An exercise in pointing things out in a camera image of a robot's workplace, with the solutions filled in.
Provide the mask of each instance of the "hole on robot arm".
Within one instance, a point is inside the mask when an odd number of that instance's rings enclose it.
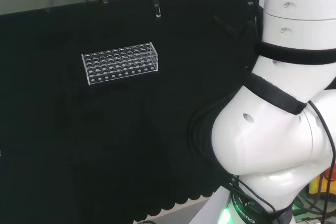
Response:
[[[316,124],[319,128],[322,128],[322,122],[320,120],[320,118],[318,116],[315,117],[315,120],[316,120]]]
[[[275,66],[277,66],[277,67],[281,67],[281,68],[284,68],[284,67],[286,66],[286,63],[281,62],[281,61],[276,61],[276,60],[273,61],[273,64],[274,64]]]
[[[244,113],[244,114],[243,114],[243,117],[244,117],[244,119],[245,119],[248,123],[254,123],[254,119],[253,119],[253,117],[250,116],[249,114]]]

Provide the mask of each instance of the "black backdrop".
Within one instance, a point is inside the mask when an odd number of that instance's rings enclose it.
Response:
[[[132,223],[210,196],[192,113],[254,61],[249,0],[91,2],[0,17],[0,223]],[[81,54],[152,42],[160,73],[88,86]]]

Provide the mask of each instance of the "robotic arm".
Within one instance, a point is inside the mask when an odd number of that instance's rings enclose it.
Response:
[[[256,82],[241,87],[213,125],[213,150],[220,164],[240,176],[259,198],[240,185],[242,190],[270,215],[274,209],[260,198],[275,208],[275,220],[280,222],[282,214],[284,224],[295,223],[291,214],[285,216],[294,198],[332,161],[315,110],[307,105],[294,113],[285,103],[312,99],[336,139],[336,91],[324,91],[336,76],[335,37],[335,0],[265,0],[261,45],[268,50],[262,50],[252,70]],[[324,61],[328,53],[333,60]],[[262,222],[239,201],[236,196],[229,204],[235,224]]]

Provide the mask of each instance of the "black band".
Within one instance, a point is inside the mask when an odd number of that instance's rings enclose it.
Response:
[[[304,50],[257,42],[255,44],[255,53],[272,60],[291,64],[325,65],[336,62],[336,49]]]
[[[247,76],[244,86],[266,102],[293,115],[300,114],[307,105],[253,73]]]
[[[242,202],[236,193],[231,194],[231,200],[237,214],[245,224],[289,224],[293,216],[292,205],[273,213],[264,212],[252,202]]]

